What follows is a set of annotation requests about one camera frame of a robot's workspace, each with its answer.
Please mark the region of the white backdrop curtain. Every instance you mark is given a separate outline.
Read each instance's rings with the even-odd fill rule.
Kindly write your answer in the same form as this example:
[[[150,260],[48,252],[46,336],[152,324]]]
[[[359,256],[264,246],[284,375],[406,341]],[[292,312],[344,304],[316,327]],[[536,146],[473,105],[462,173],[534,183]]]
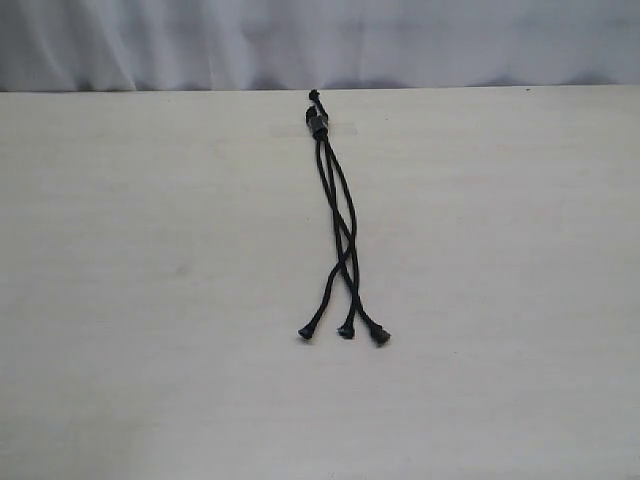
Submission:
[[[635,84],[635,1],[5,1],[5,91]]]

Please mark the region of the clear tape strip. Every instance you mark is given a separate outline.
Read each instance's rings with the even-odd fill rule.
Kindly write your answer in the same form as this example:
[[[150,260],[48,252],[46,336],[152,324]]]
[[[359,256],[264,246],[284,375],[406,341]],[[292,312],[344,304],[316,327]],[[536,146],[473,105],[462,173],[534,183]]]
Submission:
[[[274,124],[268,127],[269,134],[274,138],[310,137],[312,131],[306,124]],[[355,136],[358,134],[353,123],[333,123],[328,126],[331,136]]]

